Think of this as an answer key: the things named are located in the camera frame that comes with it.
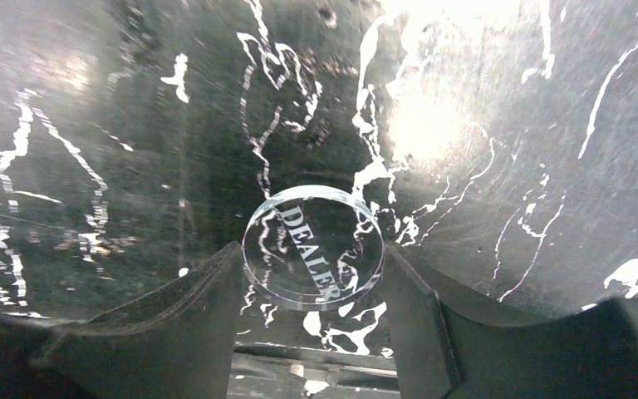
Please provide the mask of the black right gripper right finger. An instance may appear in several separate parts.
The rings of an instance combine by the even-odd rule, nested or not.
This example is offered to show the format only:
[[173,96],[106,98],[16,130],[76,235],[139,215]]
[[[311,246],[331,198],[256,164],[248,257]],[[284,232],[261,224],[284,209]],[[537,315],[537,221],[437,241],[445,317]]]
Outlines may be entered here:
[[544,319],[385,248],[403,398],[638,398],[638,298]]

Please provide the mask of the clear acrylic dealer button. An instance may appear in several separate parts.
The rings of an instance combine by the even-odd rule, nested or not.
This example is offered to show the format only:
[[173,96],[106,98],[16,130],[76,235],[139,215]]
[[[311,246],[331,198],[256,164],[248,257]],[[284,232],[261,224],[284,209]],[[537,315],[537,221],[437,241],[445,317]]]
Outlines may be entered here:
[[366,203],[325,185],[270,196],[252,213],[241,245],[253,287],[303,312],[334,310],[364,297],[382,275],[386,252]]

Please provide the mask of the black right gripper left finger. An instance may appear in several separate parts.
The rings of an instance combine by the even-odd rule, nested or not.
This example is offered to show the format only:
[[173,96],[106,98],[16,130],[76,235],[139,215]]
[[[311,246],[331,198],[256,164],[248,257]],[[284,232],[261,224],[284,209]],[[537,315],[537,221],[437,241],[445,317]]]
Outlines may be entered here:
[[232,242],[85,322],[0,313],[0,398],[224,398],[242,291]]

